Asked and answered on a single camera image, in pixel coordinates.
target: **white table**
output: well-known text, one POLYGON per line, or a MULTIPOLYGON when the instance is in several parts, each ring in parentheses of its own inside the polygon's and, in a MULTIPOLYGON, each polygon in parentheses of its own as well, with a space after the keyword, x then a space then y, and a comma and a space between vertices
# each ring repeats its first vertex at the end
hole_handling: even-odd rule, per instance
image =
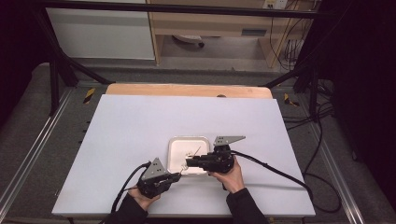
MULTIPOLYGON (((52 210, 65 217, 102 217, 130 173, 158 157, 166 167, 174 136, 245 135, 237 150, 303 180, 276 100, 103 95, 52 210)), ((312 217, 305 189, 238 158, 247 188, 268 217, 312 217)), ((140 172, 129 186, 137 182, 140 172)), ((215 178, 182 177, 148 210, 150 217, 227 217, 227 191, 215 178)))

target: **gray floor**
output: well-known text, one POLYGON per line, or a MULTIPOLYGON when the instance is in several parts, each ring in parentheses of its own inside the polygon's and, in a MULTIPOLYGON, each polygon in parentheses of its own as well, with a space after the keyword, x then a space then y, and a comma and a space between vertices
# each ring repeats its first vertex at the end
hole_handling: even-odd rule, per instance
MULTIPOLYGON (((165 39, 163 63, 135 61, 103 61, 99 66, 95 61, 85 60, 92 70, 103 77, 121 82, 191 83, 222 85, 261 85, 282 74, 281 68, 268 69, 265 59, 258 48, 257 40, 241 38, 208 37, 204 39, 203 49, 191 44, 177 42, 172 37, 165 39)), ((85 85, 91 80, 79 74, 85 85)), ((290 80, 273 90, 279 101, 283 116, 303 117, 301 106, 283 103, 284 92, 298 101, 289 86, 290 80)), ((49 69, 38 67, 34 78, 13 115, 0 130, 0 192, 5 192, 8 183, 18 171, 35 138, 48 119, 50 111, 49 69)), ((71 99, 43 147, 35 165, 28 175, 14 204, 7 213, 7 220, 28 218, 30 223, 52 223, 64 220, 52 215, 51 209, 56 201, 56 192, 62 188, 70 166, 78 152, 79 141, 83 140, 84 130, 89 128, 106 86, 97 86, 89 104, 82 103, 89 87, 80 86, 73 90, 71 99)), ((337 119, 327 117, 322 121, 326 142, 341 168, 354 200, 366 223, 396 223, 395 212, 390 207, 381 190, 371 177, 367 167, 353 161, 347 141, 340 130, 337 119)), ((317 141, 309 125, 289 131, 297 161, 303 170, 312 155, 317 141)), ((318 155, 309 170, 311 173, 331 181, 327 168, 318 155)), ((334 208, 334 193, 320 181, 308 177, 308 185, 313 189, 314 203, 324 208, 334 208)), ((315 217, 305 220, 310 223, 348 223, 345 210, 327 214, 317 210, 315 217)), ((294 223, 299 220, 276 218, 276 222, 294 223)))

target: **black sleeve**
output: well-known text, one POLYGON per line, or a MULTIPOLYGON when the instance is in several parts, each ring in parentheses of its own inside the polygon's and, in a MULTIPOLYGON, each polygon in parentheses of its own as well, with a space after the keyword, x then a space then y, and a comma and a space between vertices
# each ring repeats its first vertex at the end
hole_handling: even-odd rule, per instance
POLYGON ((119 211, 111 214, 105 221, 106 224, 141 224, 144 223, 148 212, 143 210, 142 207, 134 200, 128 193, 122 200, 119 211))
POLYGON ((268 224, 248 189, 241 189, 234 194, 230 193, 227 196, 227 204, 233 215, 234 224, 268 224))

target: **white wall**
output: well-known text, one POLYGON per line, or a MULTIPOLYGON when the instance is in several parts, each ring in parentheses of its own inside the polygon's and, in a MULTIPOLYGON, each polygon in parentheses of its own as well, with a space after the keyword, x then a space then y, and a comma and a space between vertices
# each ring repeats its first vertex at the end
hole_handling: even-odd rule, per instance
MULTIPOLYGON (((145 3, 144 0, 96 2, 145 3)), ((147 12, 48 8, 64 52, 75 58, 154 60, 147 12)))

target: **hand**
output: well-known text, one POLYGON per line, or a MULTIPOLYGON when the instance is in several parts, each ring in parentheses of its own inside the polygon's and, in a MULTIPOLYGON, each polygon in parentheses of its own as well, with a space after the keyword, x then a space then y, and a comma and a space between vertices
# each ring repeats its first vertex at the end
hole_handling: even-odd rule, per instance
POLYGON ((134 200, 143 208, 143 210, 147 211, 149 206, 154 203, 155 201, 161 198, 161 194, 155 196, 154 198, 150 199, 140 193, 140 190, 137 186, 133 186, 131 189, 128 190, 128 193, 134 198, 134 200))
POLYGON ((241 166, 239 165, 235 156, 233 156, 233 160, 233 169, 231 169, 227 174, 220 174, 216 172, 209 172, 209 174, 221 182, 228 191, 231 193, 236 193, 239 190, 244 189, 245 184, 242 177, 241 166))

